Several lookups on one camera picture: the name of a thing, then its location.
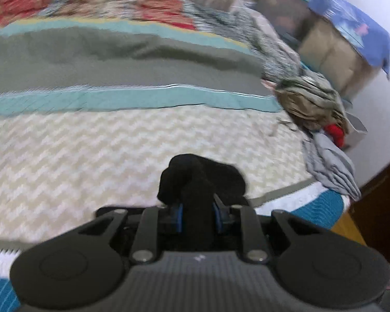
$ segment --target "teal fabric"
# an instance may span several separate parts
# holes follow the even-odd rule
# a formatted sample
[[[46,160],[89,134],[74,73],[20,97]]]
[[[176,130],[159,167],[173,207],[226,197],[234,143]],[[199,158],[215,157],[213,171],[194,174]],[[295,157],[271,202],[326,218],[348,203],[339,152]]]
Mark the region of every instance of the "teal fabric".
[[[8,279],[0,278],[0,312],[13,312],[20,303]]]
[[[180,30],[178,28],[168,27],[152,22],[130,22],[127,20],[121,21],[106,21],[106,22],[86,22],[75,20],[46,20],[42,22],[32,23],[11,23],[8,26],[0,29],[0,36],[11,36],[15,34],[27,33],[32,31],[40,31],[44,29],[60,29],[71,27],[88,27],[94,29],[103,29],[110,31],[118,31],[129,34],[154,34],[163,38],[199,44],[203,46],[211,46],[215,48],[226,48],[240,51],[245,54],[252,55],[250,50],[234,41],[225,39],[221,36],[211,35],[196,31]]]
[[[0,95],[0,116],[32,112],[165,108],[195,104],[221,109],[254,109],[271,113],[281,111],[274,96],[245,95],[195,86],[173,85],[154,88],[79,86]]]
[[[327,190],[312,202],[292,211],[292,214],[325,229],[330,229],[340,219],[343,211],[344,201],[341,194]]]

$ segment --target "screw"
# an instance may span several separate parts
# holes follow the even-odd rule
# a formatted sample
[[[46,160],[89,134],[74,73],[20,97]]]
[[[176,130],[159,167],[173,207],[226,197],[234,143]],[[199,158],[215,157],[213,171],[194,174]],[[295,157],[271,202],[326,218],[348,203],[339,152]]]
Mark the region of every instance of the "screw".
[[[153,253],[149,250],[139,250],[132,254],[132,257],[135,261],[138,262],[148,262],[153,258]]]
[[[263,262],[267,259],[267,253],[263,250],[251,250],[247,252],[247,258],[254,262]]]

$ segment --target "bed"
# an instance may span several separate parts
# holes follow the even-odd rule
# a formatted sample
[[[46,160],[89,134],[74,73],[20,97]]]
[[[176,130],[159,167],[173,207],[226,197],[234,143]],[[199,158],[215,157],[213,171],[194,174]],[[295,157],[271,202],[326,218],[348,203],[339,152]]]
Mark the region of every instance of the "bed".
[[[262,84],[299,66],[245,8],[0,0],[0,312],[18,306],[20,250],[103,205],[159,205],[180,153],[235,165],[259,214],[332,227],[349,200],[307,172],[304,133]]]

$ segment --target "wooden floor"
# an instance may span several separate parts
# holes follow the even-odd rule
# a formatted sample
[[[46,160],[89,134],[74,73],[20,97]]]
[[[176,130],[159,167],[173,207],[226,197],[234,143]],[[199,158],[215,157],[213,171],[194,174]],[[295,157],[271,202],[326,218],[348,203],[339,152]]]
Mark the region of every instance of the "wooden floor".
[[[338,222],[333,226],[331,231],[338,233],[341,236],[344,236],[348,239],[351,239],[360,244],[366,245],[366,242],[361,236],[360,231],[352,220],[348,212],[342,215]]]

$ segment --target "gray cloth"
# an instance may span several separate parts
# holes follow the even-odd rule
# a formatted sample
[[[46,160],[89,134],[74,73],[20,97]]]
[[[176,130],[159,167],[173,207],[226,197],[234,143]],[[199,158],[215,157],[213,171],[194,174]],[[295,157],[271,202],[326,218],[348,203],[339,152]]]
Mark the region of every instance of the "gray cloth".
[[[0,93],[190,84],[267,96],[260,76],[252,55],[157,35],[72,27],[0,36]]]
[[[358,200],[361,192],[354,179],[354,165],[349,157],[323,133],[303,142],[308,172],[323,186]]]
[[[262,63],[264,79],[279,82],[299,76],[300,62],[293,60],[278,41],[263,32],[246,9],[234,9],[230,14],[184,1],[183,12],[194,20],[197,30],[247,44]]]

